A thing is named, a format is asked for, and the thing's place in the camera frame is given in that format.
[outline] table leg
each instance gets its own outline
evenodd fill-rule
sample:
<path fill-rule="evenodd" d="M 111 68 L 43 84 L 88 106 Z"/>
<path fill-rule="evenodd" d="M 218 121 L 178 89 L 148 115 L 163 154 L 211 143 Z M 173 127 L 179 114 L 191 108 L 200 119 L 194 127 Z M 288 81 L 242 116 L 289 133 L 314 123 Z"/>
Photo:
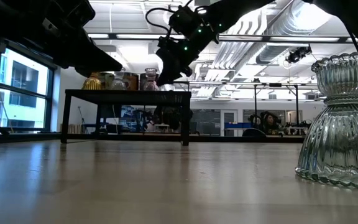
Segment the table leg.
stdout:
<path fill-rule="evenodd" d="M 71 95 L 66 94 L 65 98 L 65 108 L 63 111 L 63 124 L 62 124 L 62 134 L 60 136 L 61 143 L 67 143 L 67 133 L 68 133 L 68 119 L 70 116 L 70 106 L 71 106 Z"/>
<path fill-rule="evenodd" d="M 190 128 L 190 102 L 182 106 L 181 112 L 181 144 L 189 145 L 189 128 Z"/>
<path fill-rule="evenodd" d="M 98 105 L 98 110 L 96 112 L 96 129 L 94 130 L 95 135 L 99 135 L 100 132 L 100 116 L 101 116 L 101 106 Z"/>

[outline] clear glass vase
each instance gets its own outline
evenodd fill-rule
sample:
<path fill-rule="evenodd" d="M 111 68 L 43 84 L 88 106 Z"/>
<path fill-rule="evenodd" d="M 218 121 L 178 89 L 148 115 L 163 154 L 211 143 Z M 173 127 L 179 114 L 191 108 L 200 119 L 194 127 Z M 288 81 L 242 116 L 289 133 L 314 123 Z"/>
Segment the clear glass vase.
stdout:
<path fill-rule="evenodd" d="M 311 69 L 327 108 L 311 125 L 295 172 L 358 188 L 358 53 L 324 58 Z"/>
<path fill-rule="evenodd" d="M 157 83 L 155 82 L 155 79 L 157 77 L 157 69 L 155 68 L 146 68 L 146 77 L 147 82 L 144 85 L 144 90 L 146 91 L 159 91 L 160 88 L 157 86 Z"/>
<path fill-rule="evenodd" d="M 111 82 L 110 90 L 127 90 L 125 83 L 122 81 L 124 72 L 116 72 L 114 80 Z"/>

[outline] person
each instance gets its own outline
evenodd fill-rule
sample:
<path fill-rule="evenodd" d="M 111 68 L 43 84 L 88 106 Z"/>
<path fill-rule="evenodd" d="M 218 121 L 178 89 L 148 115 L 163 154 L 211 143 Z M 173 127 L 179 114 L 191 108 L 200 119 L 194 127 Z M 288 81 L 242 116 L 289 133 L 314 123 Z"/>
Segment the person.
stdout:
<path fill-rule="evenodd" d="M 264 122 L 264 131 L 266 134 L 272 134 L 278 130 L 278 125 L 271 114 L 266 114 Z"/>

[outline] yellow vase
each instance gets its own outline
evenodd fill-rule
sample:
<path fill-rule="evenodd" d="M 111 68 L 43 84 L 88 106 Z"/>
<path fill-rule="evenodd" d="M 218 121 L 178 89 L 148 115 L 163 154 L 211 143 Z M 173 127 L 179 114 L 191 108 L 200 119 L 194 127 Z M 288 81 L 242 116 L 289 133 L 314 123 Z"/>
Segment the yellow vase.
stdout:
<path fill-rule="evenodd" d="M 83 90 L 101 90 L 102 83 L 99 80 L 99 73 L 93 72 L 89 78 L 87 78 L 82 86 Z"/>

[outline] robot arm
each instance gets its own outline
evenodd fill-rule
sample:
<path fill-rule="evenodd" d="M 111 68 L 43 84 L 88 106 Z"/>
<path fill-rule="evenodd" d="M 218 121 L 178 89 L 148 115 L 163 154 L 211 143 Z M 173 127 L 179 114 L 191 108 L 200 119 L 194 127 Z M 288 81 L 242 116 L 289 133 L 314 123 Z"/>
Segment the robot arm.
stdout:
<path fill-rule="evenodd" d="M 303 0 L 313 3 L 322 10 L 340 18 L 349 32 L 358 38 L 358 0 Z M 242 15 L 273 2 L 273 0 L 221 0 L 205 6 L 205 14 L 193 12 L 188 6 L 179 7 L 169 20 L 171 29 L 185 36 L 175 40 L 168 33 L 159 39 L 160 49 L 156 54 L 163 61 L 163 71 L 158 85 L 171 83 L 181 77 L 190 76 L 189 64 L 211 42 L 218 43 L 219 33 L 233 26 Z"/>

